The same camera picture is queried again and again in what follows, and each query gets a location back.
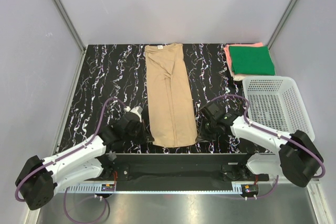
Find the beige t shirt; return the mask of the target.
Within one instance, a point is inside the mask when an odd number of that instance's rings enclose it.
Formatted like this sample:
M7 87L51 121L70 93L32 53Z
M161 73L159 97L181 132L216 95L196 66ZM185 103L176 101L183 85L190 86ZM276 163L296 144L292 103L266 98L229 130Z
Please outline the beige t shirt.
M195 144L197 127L182 44L145 47L146 88L154 145Z

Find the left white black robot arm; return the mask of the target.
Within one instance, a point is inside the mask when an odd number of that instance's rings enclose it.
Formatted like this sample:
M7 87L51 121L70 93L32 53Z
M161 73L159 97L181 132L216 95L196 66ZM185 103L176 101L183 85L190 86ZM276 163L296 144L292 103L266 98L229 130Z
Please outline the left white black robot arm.
M15 181L15 197L30 210L37 210L69 186L88 179L109 179L113 175L114 153L122 150L126 142L142 145L153 141L145 122L128 112L61 153L29 158Z

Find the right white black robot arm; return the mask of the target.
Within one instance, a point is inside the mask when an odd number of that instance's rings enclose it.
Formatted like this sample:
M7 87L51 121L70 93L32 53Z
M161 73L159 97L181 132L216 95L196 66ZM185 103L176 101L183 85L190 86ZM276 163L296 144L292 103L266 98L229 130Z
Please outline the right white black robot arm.
M201 108L204 117L201 131L203 139L227 133L243 138L270 151L270 154L247 154L229 169L231 180L250 180L256 175L284 176L298 187L306 187L317 177L318 170L325 170L324 160L309 136L297 130L279 132L250 121L246 113L226 112L211 101Z

